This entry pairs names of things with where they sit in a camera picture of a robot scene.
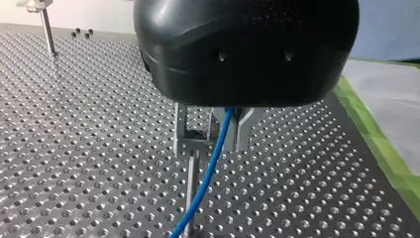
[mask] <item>metal post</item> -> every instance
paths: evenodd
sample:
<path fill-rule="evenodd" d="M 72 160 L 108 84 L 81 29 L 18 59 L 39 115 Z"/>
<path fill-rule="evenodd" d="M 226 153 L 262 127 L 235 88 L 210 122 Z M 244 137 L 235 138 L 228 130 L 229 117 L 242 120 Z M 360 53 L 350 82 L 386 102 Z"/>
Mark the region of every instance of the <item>metal post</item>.
<path fill-rule="evenodd" d="M 200 152 L 196 151 L 193 152 L 192 155 L 189 158 L 189 165 L 188 165 L 188 188 L 186 192 L 186 209 L 189 208 L 189 206 L 192 203 L 192 200 L 194 199 L 195 193 L 197 192 L 198 187 L 198 165 L 200 160 Z M 190 237 L 194 230 L 194 216 L 191 217 L 188 224 L 185 227 L 184 230 L 184 236 Z"/>
<path fill-rule="evenodd" d="M 44 33 L 46 34 L 47 46 L 49 48 L 50 53 L 53 56 L 56 56 L 55 48 L 53 45 L 53 33 L 52 28 L 50 26 L 49 13 L 47 12 L 47 9 L 43 9 L 41 10 L 40 14 L 41 20 L 43 21 Z"/>

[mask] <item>white wall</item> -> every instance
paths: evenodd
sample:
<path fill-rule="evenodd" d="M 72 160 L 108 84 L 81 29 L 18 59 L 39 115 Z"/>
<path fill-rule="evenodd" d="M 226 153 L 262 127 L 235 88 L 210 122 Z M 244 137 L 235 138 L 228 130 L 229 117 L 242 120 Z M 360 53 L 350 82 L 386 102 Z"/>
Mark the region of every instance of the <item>white wall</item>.
<path fill-rule="evenodd" d="M 54 0 L 48 8 L 52 27 L 135 33 L 133 1 Z M 16 7 L 16 0 L 0 0 L 0 23 L 40 26 L 39 14 Z"/>

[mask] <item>black robot housing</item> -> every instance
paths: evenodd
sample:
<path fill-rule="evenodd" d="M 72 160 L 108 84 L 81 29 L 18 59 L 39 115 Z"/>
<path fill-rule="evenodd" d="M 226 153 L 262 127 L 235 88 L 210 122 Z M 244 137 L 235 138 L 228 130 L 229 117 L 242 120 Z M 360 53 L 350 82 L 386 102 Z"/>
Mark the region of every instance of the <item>black robot housing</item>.
<path fill-rule="evenodd" d="M 200 106 L 290 106 L 339 80 L 357 0 L 136 0 L 135 28 L 155 86 Z"/>

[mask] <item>metal rod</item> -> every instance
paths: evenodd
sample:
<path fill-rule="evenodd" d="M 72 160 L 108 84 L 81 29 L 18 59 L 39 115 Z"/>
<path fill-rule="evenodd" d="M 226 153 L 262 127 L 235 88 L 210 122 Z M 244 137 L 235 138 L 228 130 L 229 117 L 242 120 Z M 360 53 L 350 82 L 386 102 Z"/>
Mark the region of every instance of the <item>metal rod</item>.
<path fill-rule="evenodd" d="M 43 9 L 40 12 L 40 14 L 41 14 L 41 20 L 43 21 L 44 33 L 46 34 L 47 47 L 49 48 L 50 53 L 53 56 L 56 56 L 55 48 L 53 45 L 53 33 L 52 33 L 52 27 L 50 25 L 49 13 L 47 12 L 47 9 Z"/>
<path fill-rule="evenodd" d="M 200 160 L 200 153 L 199 151 L 193 152 L 189 158 L 189 165 L 188 165 L 188 188 L 186 191 L 186 209 L 192 203 L 194 199 L 195 193 L 197 192 L 198 187 L 198 166 Z M 192 235 L 194 230 L 194 216 L 191 217 L 188 224 L 185 227 L 184 235 L 185 237 L 189 237 Z"/>

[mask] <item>gray metal surface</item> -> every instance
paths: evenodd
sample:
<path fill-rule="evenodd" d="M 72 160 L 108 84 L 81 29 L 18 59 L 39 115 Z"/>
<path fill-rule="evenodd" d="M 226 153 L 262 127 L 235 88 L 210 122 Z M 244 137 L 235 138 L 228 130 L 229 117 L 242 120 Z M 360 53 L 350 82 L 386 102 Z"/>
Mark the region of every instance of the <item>gray metal surface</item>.
<path fill-rule="evenodd" d="M 0 36 L 0 237 L 165 237 L 185 211 L 174 103 L 135 44 Z M 208 110 L 189 113 L 192 128 Z M 200 177 L 205 164 L 200 164 Z M 224 154 L 202 237 L 420 237 L 334 95 L 267 109 Z"/>

